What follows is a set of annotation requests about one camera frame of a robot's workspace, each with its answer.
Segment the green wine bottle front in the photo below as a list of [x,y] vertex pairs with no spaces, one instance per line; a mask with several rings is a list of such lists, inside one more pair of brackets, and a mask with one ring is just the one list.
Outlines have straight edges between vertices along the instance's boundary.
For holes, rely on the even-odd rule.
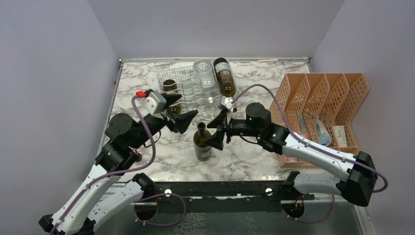
[[179,95],[177,82],[172,79],[165,80],[162,84],[162,90],[164,94],[167,95],[168,106],[166,107],[165,112],[174,120],[182,112],[178,99],[173,102],[173,98],[178,98]]

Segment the green wine bottle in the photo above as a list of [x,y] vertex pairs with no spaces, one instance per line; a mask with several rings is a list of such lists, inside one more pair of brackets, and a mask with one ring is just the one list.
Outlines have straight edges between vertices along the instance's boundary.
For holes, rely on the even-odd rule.
[[182,112],[178,99],[173,102],[173,98],[178,98],[179,95],[177,82],[172,79],[165,80],[162,84],[162,90],[164,94],[167,95],[168,106],[166,107],[165,112],[174,120]]
[[217,58],[214,60],[213,65],[221,95],[233,97],[236,93],[236,88],[228,61],[225,58]]
[[207,161],[212,156],[212,147],[204,144],[204,141],[211,137],[204,122],[197,124],[197,131],[193,135],[195,155],[200,161]]

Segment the green wine bottle back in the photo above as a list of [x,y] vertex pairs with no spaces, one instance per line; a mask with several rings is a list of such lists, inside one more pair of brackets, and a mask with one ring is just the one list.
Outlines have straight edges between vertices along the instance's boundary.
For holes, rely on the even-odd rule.
[[211,137],[204,122],[197,124],[197,131],[193,135],[195,155],[200,161],[207,161],[212,156],[212,147],[204,144],[204,141]]

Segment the clear bottle silver cap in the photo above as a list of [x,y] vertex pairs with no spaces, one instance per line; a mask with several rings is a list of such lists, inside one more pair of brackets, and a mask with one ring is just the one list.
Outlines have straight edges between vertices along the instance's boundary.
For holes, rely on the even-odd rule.
[[199,59],[193,64],[193,69],[195,78],[206,97],[206,108],[211,111],[215,109],[214,91],[216,90],[212,63],[208,59]]

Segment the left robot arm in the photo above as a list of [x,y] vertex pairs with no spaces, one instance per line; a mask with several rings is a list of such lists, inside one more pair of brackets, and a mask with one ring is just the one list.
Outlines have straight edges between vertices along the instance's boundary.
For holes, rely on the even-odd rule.
[[126,113],[113,116],[105,135],[109,141],[95,158],[85,180],[74,195],[56,213],[44,215],[39,225],[51,235],[93,235],[108,219],[137,200],[154,197],[153,181],[142,173],[142,167],[133,167],[142,156],[136,149],[151,142],[162,128],[183,134],[197,110],[186,113],[166,112],[180,94],[161,94],[153,90],[137,92],[131,100],[136,107],[140,99],[146,116],[135,121]]

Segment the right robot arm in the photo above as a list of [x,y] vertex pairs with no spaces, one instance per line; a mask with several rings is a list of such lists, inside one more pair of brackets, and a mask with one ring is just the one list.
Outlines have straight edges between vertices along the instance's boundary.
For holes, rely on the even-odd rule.
[[216,128],[216,132],[202,143],[212,148],[223,150],[223,141],[230,141],[232,136],[257,137],[263,149],[304,160],[327,172],[315,176],[297,174],[293,181],[282,186],[288,199],[300,194],[325,193],[366,207],[375,192],[378,176],[368,153],[345,153],[290,133],[288,128],[272,123],[270,111],[258,102],[247,106],[245,119],[230,117],[226,107],[221,106],[221,113],[207,127]]

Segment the orange plastic file organizer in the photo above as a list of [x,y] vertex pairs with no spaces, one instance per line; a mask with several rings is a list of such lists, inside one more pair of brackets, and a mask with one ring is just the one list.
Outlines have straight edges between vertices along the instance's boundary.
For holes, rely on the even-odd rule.
[[[369,92],[362,73],[288,73],[276,93],[278,102],[270,106],[272,122],[290,127],[301,136],[318,142],[319,119],[332,137],[329,148],[358,154],[359,147],[351,121]],[[333,126],[343,125],[347,147],[339,147]]]

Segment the blue white tape dispenser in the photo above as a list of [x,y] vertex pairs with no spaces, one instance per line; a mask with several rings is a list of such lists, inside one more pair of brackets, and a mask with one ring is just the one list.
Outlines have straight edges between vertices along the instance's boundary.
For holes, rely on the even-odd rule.
[[332,144],[331,135],[319,119],[316,121],[316,132],[318,136],[318,142],[320,145],[330,146]]

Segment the white label card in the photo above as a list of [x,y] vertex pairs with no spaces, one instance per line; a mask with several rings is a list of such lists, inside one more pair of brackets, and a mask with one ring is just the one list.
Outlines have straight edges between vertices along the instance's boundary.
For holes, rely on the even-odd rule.
[[343,125],[333,126],[334,136],[339,147],[347,147],[346,132]]

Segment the black front mounting rail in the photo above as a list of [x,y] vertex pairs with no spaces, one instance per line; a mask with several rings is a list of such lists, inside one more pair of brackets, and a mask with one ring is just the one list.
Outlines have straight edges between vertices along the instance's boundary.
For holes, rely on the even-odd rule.
[[304,202],[313,200],[315,193],[342,196],[358,206],[369,202],[359,192],[342,194],[339,182],[332,177],[316,177],[295,173],[276,181],[155,182],[145,188],[141,200],[133,200],[133,211],[141,219],[182,212],[286,212],[300,217]]

